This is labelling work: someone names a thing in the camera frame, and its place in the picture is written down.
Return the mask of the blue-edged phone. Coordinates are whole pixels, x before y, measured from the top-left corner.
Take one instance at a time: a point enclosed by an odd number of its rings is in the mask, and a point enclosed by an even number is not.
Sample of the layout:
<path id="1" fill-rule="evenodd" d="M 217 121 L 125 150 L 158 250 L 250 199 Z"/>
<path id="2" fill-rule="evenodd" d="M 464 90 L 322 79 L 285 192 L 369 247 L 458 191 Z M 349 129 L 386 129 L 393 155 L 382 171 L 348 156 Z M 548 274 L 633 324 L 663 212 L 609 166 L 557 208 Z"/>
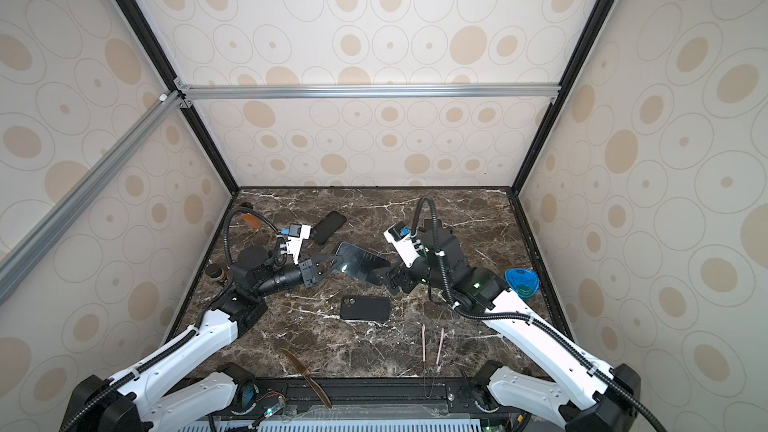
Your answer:
<path id="1" fill-rule="evenodd" d="M 391 268 L 391 262 L 356 245 L 341 242 L 335 254 L 341 258 L 336 269 L 358 281 L 382 286 L 382 276 Z"/>

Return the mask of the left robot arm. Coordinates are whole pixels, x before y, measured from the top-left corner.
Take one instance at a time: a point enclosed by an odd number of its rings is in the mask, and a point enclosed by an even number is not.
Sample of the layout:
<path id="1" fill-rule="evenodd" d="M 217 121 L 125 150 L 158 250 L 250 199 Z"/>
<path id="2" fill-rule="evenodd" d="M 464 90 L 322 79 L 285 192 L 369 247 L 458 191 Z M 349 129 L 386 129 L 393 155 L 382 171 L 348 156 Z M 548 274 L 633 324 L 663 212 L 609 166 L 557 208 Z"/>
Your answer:
<path id="1" fill-rule="evenodd" d="M 195 322 L 163 347 L 107 379 L 92 375 L 78 384 L 61 425 L 63 431 L 176 431 L 235 402 L 255 404 L 256 387 L 236 367 L 176 390 L 189 372 L 248 332 L 266 313 L 268 296 L 322 279 L 324 257 L 302 259 L 305 240 L 325 242 L 336 231 L 322 225 L 278 228 L 263 214 L 234 207 L 226 215 L 222 239 L 241 214 L 274 232 L 271 248 L 251 246 L 234 255 L 224 247 L 226 282 L 199 312 Z"/>

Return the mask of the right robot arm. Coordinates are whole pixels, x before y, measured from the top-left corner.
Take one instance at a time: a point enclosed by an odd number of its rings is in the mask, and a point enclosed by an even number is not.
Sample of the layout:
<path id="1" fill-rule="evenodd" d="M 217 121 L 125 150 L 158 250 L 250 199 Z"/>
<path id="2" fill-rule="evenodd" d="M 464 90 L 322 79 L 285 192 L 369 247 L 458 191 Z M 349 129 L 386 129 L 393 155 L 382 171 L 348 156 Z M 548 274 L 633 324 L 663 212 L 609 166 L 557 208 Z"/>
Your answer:
<path id="1" fill-rule="evenodd" d="M 587 352 L 530 308 L 502 277 L 471 266 L 431 197 L 419 199 L 411 223 L 398 222 L 383 236 L 402 261 L 383 277 L 392 293 L 409 293 L 417 285 L 439 290 L 454 313 L 498 332 L 548 376 L 539 379 L 490 361 L 474 387 L 478 408 L 517 408 L 564 431 L 628 431 L 639 416 L 663 430 L 640 400 L 639 374 Z"/>

